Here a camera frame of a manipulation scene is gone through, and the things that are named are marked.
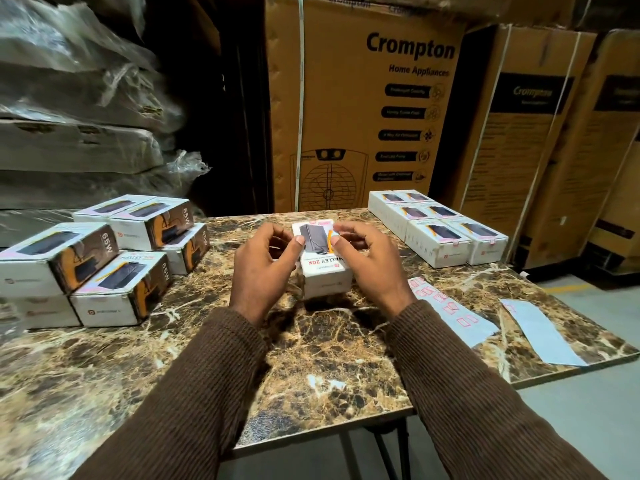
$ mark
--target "left hand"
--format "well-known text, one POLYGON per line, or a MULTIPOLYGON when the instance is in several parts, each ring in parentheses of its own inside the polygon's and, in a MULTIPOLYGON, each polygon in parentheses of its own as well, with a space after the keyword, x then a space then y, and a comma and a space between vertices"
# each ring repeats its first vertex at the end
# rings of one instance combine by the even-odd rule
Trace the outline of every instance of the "left hand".
POLYGON ((305 245, 301 235, 265 223, 236 250, 229 308, 260 326, 287 287, 305 245))

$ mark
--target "brown marble surface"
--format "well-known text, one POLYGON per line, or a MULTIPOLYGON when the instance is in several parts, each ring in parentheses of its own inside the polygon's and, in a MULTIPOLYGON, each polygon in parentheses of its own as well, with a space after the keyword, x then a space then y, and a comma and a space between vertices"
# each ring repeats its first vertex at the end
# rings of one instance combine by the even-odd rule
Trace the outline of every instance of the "brown marble surface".
MULTIPOLYGON (((227 304, 234 250, 265 220, 290 225, 321 216, 327 214, 209 219, 212 250, 141 326, 20 333, 11 324, 0 330, 5 334, 0 340, 0 478, 71 475, 135 411, 204 316, 227 304)), ((366 209, 337 211, 333 217, 369 221, 388 232, 366 209)), ((516 387, 638 357, 624 340, 503 265, 432 269, 398 245, 409 276, 425 277, 500 327, 474 350, 516 387), (541 362, 498 298, 539 306, 589 367, 541 362)), ((238 453, 412 412, 381 340, 383 320, 357 287, 346 296, 306 304, 296 300, 297 291, 292 279, 268 318, 268 366, 238 453)))

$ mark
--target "forearm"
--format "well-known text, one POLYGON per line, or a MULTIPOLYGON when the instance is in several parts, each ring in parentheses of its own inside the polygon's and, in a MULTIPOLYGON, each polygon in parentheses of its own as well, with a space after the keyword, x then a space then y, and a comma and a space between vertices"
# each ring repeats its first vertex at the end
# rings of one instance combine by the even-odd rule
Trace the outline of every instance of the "forearm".
POLYGON ((73 478, 213 478, 265 354, 247 320, 215 309, 135 414, 73 478))
POLYGON ((409 397, 453 478, 604 478, 424 301, 387 333, 409 397))

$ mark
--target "person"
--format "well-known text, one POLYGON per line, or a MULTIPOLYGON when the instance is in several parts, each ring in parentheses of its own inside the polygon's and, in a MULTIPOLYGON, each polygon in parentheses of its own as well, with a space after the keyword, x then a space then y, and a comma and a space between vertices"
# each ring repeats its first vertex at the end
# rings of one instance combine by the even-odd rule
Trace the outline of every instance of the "person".
MULTIPOLYGON (((400 377, 452 478, 601 479, 408 286, 397 247, 372 226, 334 225, 334 249, 389 318, 400 377), (368 255, 359 250, 369 249, 368 255)), ((216 308, 138 410, 74 479, 212 479, 233 447, 267 352, 258 329, 304 246, 264 224, 236 251, 229 306, 216 308)))

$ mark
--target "floor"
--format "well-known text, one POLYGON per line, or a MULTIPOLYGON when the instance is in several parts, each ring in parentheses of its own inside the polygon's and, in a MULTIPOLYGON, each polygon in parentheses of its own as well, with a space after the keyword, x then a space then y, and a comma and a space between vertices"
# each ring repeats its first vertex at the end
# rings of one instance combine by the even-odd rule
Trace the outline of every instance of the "floor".
MULTIPOLYGON (((640 285, 596 287, 572 275, 540 286, 631 344, 640 346, 640 285)), ((520 391, 525 402, 611 480, 635 480, 640 472, 640 361, 520 391)), ((433 443, 416 417, 409 419, 414 480, 448 478, 433 443)), ((388 480, 372 434, 349 433, 362 480, 388 480)), ((397 471, 395 435, 385 438, 397 471)), ((223 464, 220 480, 347 479, 340 439, 330 436, 223 464)))

